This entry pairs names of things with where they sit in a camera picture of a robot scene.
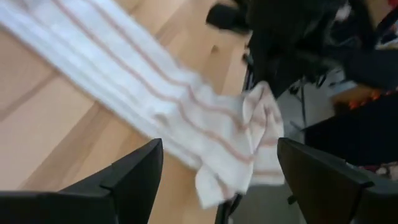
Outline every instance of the white towel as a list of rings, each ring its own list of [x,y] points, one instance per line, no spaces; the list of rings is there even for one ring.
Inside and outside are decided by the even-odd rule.
[[[82,89],[197,169],[204,208],[284,183],[283,124],[263,82],[220,96],[112,0],[0,0],[0,22]]]

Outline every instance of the black fabric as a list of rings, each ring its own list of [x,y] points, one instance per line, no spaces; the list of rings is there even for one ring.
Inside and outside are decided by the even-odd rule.
[[[305,143],[356,166],[398,160],[398,94],[332,117],[305,130]]]

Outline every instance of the striped towel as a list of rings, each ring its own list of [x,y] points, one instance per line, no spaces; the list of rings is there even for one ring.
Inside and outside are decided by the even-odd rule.
[[[197,170],[204,208],[284,183],[267,83],[220,96],[112,0],[0,0],[0,22],[68,78]]]

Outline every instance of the gray floor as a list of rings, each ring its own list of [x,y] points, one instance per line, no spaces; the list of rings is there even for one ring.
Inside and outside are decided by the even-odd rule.
[[[333,77],[328,78],[320,89],[306,85],[305,99],[307,112],[307,125],[312,125],[333,116],[333,108],[329,96],[342,91],[328,88]],[[294,96],[284,93],[278,104],[284,118],[285,137],[302,142],[302,133],[294,128],[294,122],[303,127],[300,102]],[[287,184],[280,187],[257,186],[251,187],[243,197],[241,204],[233,214],[234,224],[302,224],[299,206],[288,205],[287,197],[291,195]]]

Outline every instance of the wooden table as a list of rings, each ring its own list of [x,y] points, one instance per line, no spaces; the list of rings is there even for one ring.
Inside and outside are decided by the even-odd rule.
[[[205,25],[215,0],[117,0],[169,52],[218,93],[241,92],[245,39]],[[0,29],[0,190],[60,190],[149,139]],[[149,223],[214,223],[202,210],[195,172],[166,154]]]

